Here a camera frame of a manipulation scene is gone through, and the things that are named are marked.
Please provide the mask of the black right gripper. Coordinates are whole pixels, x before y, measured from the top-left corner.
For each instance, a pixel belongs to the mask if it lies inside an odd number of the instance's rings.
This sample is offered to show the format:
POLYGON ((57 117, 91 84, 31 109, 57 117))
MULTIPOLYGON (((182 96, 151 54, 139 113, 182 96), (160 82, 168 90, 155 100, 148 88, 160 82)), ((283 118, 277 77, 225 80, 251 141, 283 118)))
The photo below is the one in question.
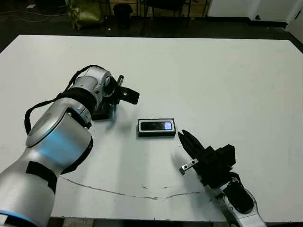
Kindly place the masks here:
POLYGON ((230 171, 234 165, 234 146, 224 146, 214 150, 211 146, 204 148, 199 140, 186 130, 178 132, 184 150, 192 160, 179 169, 182 175, 193 168, 201 177, 204 186, 212 189, 230 181, 230 171))

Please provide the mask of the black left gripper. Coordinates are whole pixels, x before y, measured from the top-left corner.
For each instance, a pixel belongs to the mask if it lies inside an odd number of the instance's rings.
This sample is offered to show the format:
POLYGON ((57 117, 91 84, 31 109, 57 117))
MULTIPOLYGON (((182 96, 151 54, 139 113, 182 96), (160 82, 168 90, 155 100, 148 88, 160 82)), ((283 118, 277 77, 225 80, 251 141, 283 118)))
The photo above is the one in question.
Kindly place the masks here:
POLYGON ((111 105, 117 105, 120 102, 120 93, 121 93, 121 87, 122 83, 124 81, 124 76, 120 75, 117 80, 115 80, 113 77, 111 78, 110 84, 112 86, 112 94, 110 96, 110 104, 111 105))

